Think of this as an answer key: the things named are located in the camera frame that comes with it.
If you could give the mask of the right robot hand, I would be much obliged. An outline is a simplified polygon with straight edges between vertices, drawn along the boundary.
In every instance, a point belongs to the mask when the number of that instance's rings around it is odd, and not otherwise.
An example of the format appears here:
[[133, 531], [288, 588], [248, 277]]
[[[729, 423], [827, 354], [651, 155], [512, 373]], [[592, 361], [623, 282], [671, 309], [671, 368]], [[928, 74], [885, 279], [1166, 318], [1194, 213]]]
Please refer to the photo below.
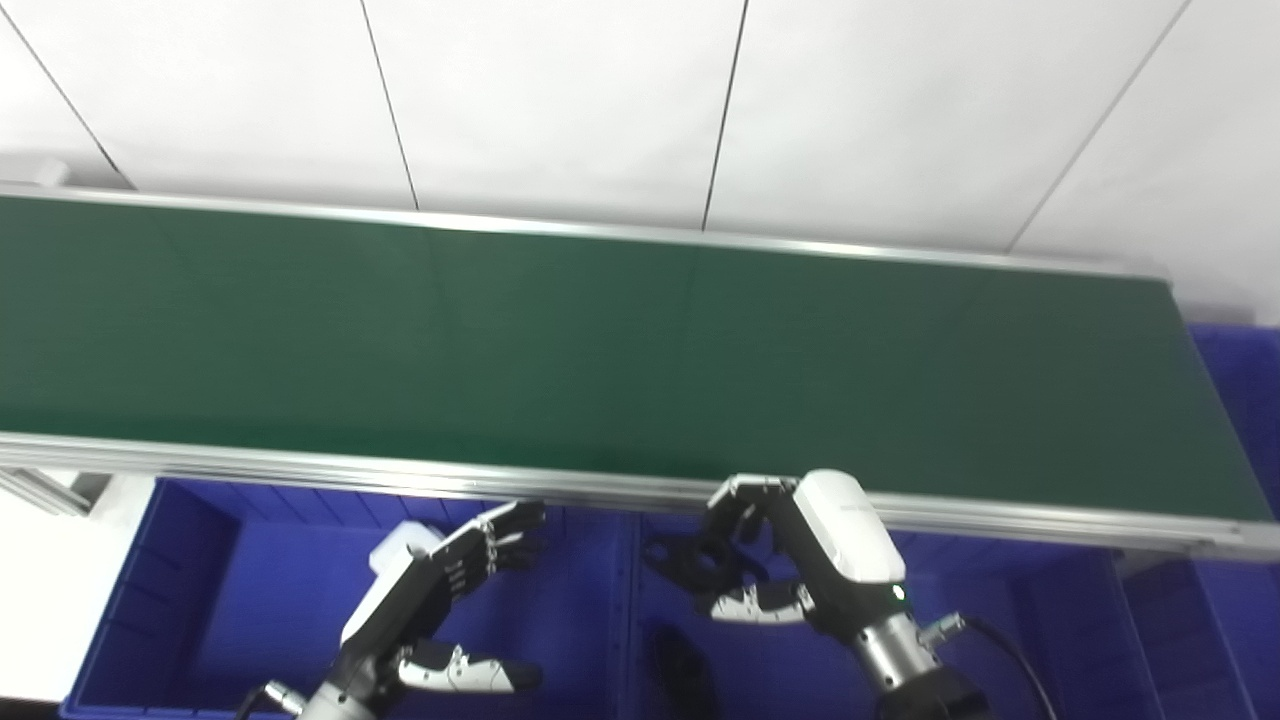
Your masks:
[[707, 502], [701, 528], [718, 541], [751, 542], [762, 523], [797, 578], [717, 592], [699, 600], [700, 612], [719, 623], [808, 623], [849, 647], [908, 614], [905, 562], [855, 477], [736, 474]]

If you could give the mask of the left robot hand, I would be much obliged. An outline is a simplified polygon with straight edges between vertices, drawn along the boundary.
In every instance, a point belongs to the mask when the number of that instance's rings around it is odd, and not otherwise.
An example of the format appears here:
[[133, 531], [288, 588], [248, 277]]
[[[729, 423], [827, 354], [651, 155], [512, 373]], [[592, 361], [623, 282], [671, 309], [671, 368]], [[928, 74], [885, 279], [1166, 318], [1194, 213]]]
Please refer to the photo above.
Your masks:
[[474, 653], [435, 641], [453, 606], [503, 570], [529, 569], [540, 548], [543, 501], [480, 512], [429, 550], [408, 547], [389, 579], [366, 594], [367, 614], [347, 637], [303, 711], [315, 719], [384, 719], [411, 691], [515, 694], [536, 689], [534, 662]]

